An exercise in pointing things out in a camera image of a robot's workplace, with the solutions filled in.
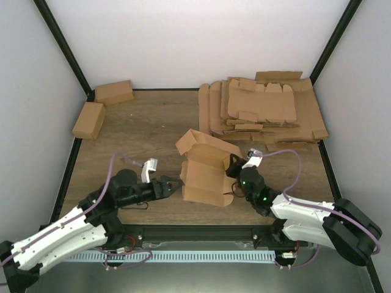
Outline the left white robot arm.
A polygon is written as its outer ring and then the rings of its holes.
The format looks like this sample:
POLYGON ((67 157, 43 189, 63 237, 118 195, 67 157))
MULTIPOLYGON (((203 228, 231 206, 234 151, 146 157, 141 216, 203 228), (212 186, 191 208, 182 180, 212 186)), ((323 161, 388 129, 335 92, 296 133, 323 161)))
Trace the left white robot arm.
POLYGON ((9 291, 24 292, 49 269, 84 250, 119 246, 125 239, 119 209, 168 198, 182 185, 169 176, 139 183, 136 172, 123 169, 35 235, 2 242, 1 267, 9 291))

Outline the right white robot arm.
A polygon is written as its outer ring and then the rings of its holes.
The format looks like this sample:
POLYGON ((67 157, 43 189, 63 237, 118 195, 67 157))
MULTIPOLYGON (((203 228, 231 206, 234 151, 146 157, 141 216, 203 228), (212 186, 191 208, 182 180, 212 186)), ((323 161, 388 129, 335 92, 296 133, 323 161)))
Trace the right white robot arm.
POLYGON ((366 266, 370 256, 381 251, 382 230, 354 203, 344 198, 335 203, 308 201, 289 196, 287 190, 274 190, 257 170, 262 159, 256 150, 250 150, 245 159, 231 154, 225 172, 258 214, 274 218, 271 237, 275 244, 322 245, 357 266, 366 266))

